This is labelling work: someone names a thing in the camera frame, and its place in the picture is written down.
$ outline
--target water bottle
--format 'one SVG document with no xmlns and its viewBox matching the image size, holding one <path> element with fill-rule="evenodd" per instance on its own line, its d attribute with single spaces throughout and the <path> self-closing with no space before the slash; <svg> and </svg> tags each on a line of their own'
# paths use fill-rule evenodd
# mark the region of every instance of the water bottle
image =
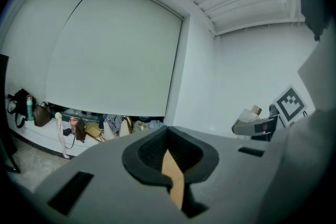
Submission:
<svg viewBox="0 0 336 224">
<path fill-rule="evenodd" d="M 27 112 L 28 112 L 28 120 L 33 121 L 33 97 L 31 95 L 27 95 Z"/>
</svg>

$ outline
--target black slot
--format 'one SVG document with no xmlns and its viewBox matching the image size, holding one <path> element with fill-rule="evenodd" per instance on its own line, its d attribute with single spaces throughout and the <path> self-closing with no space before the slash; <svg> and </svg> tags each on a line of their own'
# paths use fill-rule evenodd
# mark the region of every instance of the black slot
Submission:
<svg viewBox="0 0 336 224">
<path fill-rule="evenodd" d="M 92 178 L 89 173 L 78 172 L 48 203 L 49 206 L 67 215 Z"/>
<path fill-rule="evenodd" d="M 238 149 L 238 151 L 249 154 L 249 155 L 257 156 L 257 157 L 262 157 L 265 152 L 261 150 L 256 150 L 254 148 L 244 147 L 244 146 Z"/>
</svg>

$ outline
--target black backpack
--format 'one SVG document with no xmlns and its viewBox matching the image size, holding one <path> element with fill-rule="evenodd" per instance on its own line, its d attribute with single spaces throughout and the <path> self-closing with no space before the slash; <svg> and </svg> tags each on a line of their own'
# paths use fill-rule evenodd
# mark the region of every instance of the black backpack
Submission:
<svg viewBox="0 0 336 224">
<path fill-rule="evenodd" d="M 14 96 L 13 95 L 8 95 L 8 98 L 9 98 L 9 104 L 10 102 L 12 101 L 15 101 L 15 108 L 12 108 L 10 111 L 8 110 L 9 108 L 9 104 L 8 104 L 8 107 L 7 107 L 7 112 L 10 113 L 10 114 L 14 114 L 15 113 L 15 124 L 16 124 L 16 127 L 18 128 L 22 128 L 23 125 L 25 124 L 25 121 L 28 120 L 28 111 L 27 111 L 27 95 L 31 95 L 29 94 L 27 91 L 25 91 L 24 89 L 21 89 L 19 90 Z M 36 99 L 32 96 L 32 101 L 33 101 L 33 111 L 34 111 L 34 108 L 36 106 Z M 23 115 L 25 116 L 21 123 L 18 125 L 17 124 L 17 117 L 18 115 Z"/>
</svg>

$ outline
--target concrete floor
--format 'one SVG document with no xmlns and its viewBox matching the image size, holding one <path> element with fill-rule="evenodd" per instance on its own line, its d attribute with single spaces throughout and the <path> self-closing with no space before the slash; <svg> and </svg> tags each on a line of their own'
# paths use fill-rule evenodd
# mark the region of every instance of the concrete floor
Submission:
<svg viewBox="0 0 336 224">
<path fill-rule="evenodd" d="M 17 146 L 13 159 L 21 173 L 8 172 L 7 174 L 13 182 L 26 187 L 31 192 L 34 192 L 36 187 L 53 171 L 70 161 L 40 151 L 16 137 L 13 137 L 13 140 Z"/>
</svg>

